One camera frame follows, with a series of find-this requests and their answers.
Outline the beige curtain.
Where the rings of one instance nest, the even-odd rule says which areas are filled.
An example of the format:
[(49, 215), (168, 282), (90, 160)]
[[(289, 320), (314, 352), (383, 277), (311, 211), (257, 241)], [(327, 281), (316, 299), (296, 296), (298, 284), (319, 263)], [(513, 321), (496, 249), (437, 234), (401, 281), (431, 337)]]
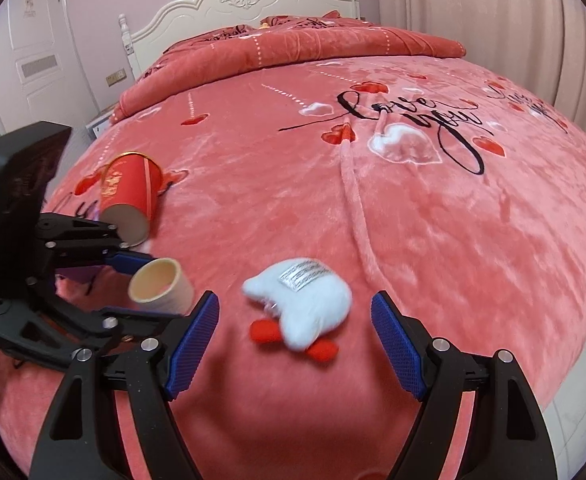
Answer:
[(466, 58), (553, 105), (586, 132), (581, 0), (379, 0), (385, 25), (454, 39)]

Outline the white plush toy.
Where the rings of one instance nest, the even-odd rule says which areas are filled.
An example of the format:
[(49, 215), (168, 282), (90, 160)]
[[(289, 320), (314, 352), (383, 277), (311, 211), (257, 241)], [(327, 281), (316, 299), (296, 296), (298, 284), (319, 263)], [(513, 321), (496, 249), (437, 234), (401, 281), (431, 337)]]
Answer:
[(283, 344), (320, 364), (335, 360), (339, 346), (327, 335), (346, 321), (353, 294), (329, 266), (310, 258), (282, 260), (248, 278), (242, 292), (265, 311), (250, 326), (255, 344)]

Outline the white door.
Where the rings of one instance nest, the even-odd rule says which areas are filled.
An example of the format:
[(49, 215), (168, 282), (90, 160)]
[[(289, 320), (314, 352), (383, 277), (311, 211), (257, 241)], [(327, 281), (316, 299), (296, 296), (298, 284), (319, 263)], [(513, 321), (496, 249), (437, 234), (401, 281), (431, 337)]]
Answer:
[(0, 124), (5, 132), (48, 120), (84, 130), (97, 114), (66, 0), (0, 5)]

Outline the folded red quilt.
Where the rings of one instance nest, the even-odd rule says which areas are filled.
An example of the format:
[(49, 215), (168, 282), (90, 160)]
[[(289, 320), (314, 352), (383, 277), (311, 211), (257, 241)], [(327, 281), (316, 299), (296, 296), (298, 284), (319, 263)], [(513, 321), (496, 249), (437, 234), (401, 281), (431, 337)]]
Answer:
[(121, 94), (110, 122), (116, 124), (182, 91), (262, 68), (377, 55), (462, 58), (466, 49), (456, 40), (344, 18), (336, 11), (267, 16), (258, 27), (222, 27), (167, 48)]

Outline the pink love blanket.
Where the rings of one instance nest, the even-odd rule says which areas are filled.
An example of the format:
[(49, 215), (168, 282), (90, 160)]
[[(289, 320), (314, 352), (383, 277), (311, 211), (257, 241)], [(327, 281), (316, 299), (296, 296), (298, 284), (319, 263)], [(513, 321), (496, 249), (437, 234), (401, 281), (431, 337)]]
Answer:
[[(311, 62), (185, 86), (139, 82), (113, 126), (47, 200), (95, 217), (74, 190), (139, 152), (186, 178), (159, 203), (144, 250), (178, 260), (220, 301), (215, 334), (173, 404), (208, 479), (378, 479), (418, 403), (370, 321), (386, 290), (464, 350), (511, 350), (548, 404), (586, 339), (586, 133), (461, 58)], [(351, 288), (328, 365), (250, 338), (242, 284), (309, 257)]]

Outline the white nightstand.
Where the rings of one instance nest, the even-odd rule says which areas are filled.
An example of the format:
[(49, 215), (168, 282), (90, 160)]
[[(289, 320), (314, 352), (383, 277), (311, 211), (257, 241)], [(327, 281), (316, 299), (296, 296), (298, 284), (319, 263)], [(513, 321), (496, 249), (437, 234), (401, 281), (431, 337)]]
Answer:
[(101, 110), (101, 112), (94, 118), (90, 119), (86, 124), (87, 132), (92, 139), (96, 140), (105, 133), (111, 125), (111, 117), (115, 110), (116, 104)]

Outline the red paper cup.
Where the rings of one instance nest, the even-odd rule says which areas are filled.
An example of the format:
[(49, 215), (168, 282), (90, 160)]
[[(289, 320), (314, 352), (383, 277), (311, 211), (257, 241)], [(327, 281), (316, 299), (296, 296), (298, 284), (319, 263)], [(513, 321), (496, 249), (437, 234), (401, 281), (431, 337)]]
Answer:
[(164, 181), (161, 167), (147, 155), (128, 152), (110, 162), (100, 183), (99, 220), (115, 226), (130, 246), (149, 236)]

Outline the white bed headboard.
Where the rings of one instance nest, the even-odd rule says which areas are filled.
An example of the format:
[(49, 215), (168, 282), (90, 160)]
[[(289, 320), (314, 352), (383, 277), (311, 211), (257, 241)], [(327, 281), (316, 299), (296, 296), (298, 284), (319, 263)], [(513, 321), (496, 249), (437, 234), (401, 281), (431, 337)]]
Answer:
[(269, 15), (320, 16), (329, 11), (358, 20), (359, 0), (174, 0), (161, 6), (150, 23), (136, 32), (124, 14), (118, 17), (118, 25), (130, 70), (139, 79), (180, 40), (238, 24), (257, 27)]

